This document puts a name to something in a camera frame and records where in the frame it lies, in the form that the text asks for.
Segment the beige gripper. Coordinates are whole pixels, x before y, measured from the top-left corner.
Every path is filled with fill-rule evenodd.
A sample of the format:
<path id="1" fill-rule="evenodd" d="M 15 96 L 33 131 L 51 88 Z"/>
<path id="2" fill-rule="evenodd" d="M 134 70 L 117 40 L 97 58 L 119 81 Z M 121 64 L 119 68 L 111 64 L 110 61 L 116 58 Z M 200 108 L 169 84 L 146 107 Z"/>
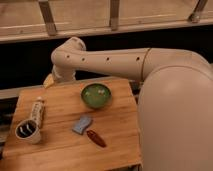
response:
<path id="1" fill-rule="evenodd" d="M 45 78 L 43 87 L 47 89 L 57 83 L 74 81 L 75 74 L 76 71 L 74 69 L 64 69 L 54 66 L 52 72 Z"/>

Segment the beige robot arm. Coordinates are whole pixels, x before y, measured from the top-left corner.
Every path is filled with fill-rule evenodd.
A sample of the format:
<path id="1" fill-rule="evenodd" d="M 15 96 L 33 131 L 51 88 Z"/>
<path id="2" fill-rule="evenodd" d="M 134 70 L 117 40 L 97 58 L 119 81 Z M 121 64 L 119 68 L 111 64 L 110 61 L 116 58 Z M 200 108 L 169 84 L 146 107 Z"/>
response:
<path id="1" fill-rule="evenodd" d="M 213 63 L 183 49 L 88 51 L 72 37 L 51 53 L 56 82 L 77 70 L 138 81 L 143 171 L 213 171 Z"/>

